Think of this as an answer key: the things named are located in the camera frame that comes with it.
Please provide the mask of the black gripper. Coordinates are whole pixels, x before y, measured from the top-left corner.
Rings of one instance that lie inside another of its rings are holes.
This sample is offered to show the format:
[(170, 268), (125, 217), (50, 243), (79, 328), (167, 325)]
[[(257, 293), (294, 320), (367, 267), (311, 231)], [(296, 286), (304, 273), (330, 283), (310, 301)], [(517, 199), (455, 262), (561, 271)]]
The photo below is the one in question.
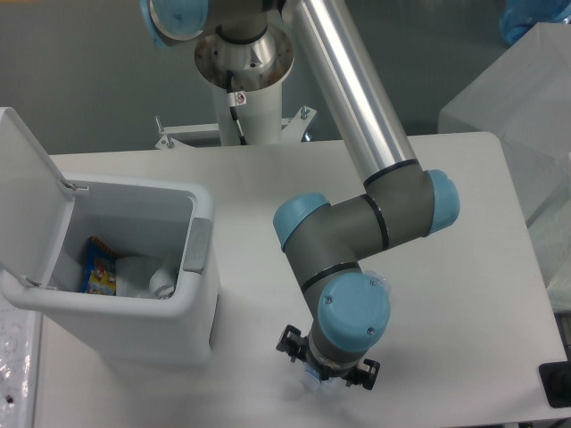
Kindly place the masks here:
[(328, 353), (323, 353), (312, 348), (308, 337), (302, 336), (302, 332), (293, 325), (285, 327), (276, 350), (285, 353), (292, 362), (306, 362), (318, 373), (320, 380), (345, 378), (347, 387), (361, 386), (367, 391), (373, 390), (381, 366), (378, 361), (369, 358), (358, 363), (359, 352), (333, 347), (328, 349)]

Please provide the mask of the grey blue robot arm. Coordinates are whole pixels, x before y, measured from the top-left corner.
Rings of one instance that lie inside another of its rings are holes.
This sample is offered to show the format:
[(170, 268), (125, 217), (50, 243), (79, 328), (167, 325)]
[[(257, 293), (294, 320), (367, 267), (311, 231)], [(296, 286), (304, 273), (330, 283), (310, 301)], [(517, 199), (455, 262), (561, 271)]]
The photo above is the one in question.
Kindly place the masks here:
[(459, 196), (440, 170), (414, 153), (342, 1), (143, 1), (153, 42), (196, 40), (194, 60), (222, 92), (221, 141), (251, 145), (281, 117), (247, 113), (255, 91), (274, 86), (292, 66), (287, 36), (272, 11), (301, 39), (365, 192), (333, 204), (321, 193), (283, 203), (273, 226), (312, 316), (308, 333), (288, 326), (277, 349), (301, 361), (319, 382), (343, 379), (372, 389), (379, 364), (367, 352), (385, 332), (390, 303), (381, 280), (360, 262), (451, 226)]

